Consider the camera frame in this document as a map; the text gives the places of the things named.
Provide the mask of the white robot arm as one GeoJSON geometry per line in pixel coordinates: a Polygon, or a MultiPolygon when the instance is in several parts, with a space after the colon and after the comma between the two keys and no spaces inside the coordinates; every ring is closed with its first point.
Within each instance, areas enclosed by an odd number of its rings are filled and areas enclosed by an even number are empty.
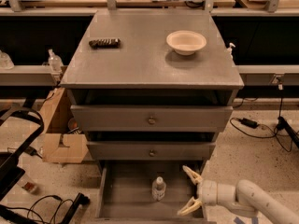
{"type": "Polygon", "coordinates": [[[256,217],[262,213],[273,224],[299,224],[297,214],[251,181],[243,179],[232,186],[206,180],[186,165],[182,169],[197,187],[197,197],[191,197],[178,210],[179,216],[186,216],[202,206],[219,205],[242,217],[256,217]]]}

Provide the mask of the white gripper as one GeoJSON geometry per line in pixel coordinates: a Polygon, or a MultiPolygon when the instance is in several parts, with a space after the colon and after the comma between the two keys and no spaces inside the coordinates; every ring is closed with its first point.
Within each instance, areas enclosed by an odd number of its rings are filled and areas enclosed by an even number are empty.
{"type": "Polygon", "coordinates": [[[218,186],[215,181],[203,180],[198,173],[186,165],[182,166],[183,171],[190,178],[194,185],[197,185],[197,199],[191,197],[187,203],[177,211],[179,216],[186,216],[197,209],[202,204],[208,206],[215,206],[217,204],[218,186]]]}

